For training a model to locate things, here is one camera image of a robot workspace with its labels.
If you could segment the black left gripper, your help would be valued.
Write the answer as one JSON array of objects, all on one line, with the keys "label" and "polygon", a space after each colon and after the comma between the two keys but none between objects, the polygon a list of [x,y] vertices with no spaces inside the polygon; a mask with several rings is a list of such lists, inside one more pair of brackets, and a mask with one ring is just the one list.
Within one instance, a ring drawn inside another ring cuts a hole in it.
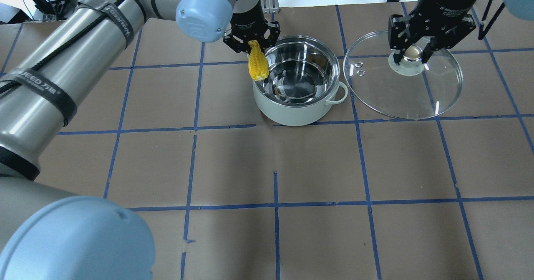
[{"label": "black left gripper", "polygon": [[252,41],[258,42],[265,53],[266,49],[275,46],[281,32],[278,21],[265,19],[261,5],[255,5],[244,13],[234,13],[229,25],[230,29],[223,35],[223,43],[236,53],[250,54],[249,42]]}]

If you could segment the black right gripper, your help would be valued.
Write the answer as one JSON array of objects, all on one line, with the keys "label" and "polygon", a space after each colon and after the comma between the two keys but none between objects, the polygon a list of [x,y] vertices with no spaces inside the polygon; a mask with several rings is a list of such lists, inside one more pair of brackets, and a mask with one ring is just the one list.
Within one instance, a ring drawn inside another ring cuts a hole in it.
[{"label": "black right gripper", "polygon": [[393,50],[393,64],[409,62],[406,54],[412,44],[422,37],[430,37],[422,51],[421,62],[426,64],[431,56],[443,48],[458,44],[476,24],[469,11],[476,0],[418,0],[407,16],[391,15],[388,24],[388,42]]}]

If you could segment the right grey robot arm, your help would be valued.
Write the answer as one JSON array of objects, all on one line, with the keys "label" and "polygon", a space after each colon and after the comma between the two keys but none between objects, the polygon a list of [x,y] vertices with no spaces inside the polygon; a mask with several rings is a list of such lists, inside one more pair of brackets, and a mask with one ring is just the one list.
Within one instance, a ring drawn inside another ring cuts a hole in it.
[{"label": "right grey robot arm", "polygon": [[[431,56],[442,49],[454,48],[476,28],[469,13],[477,0],[418,0],[410,14],[391,15],[388,22],[388,42],[392,50],[393,64],[399,65],[408,55],[410,47],[423,37],[430,41],[416,56],[425,64]],[[490,8],[493,0],[488,0]],[[533,20],[534,0],[502,0],[490,20],[485,12],[480,21],[478,39],[483,39],[504,9],[519,19]]]}]

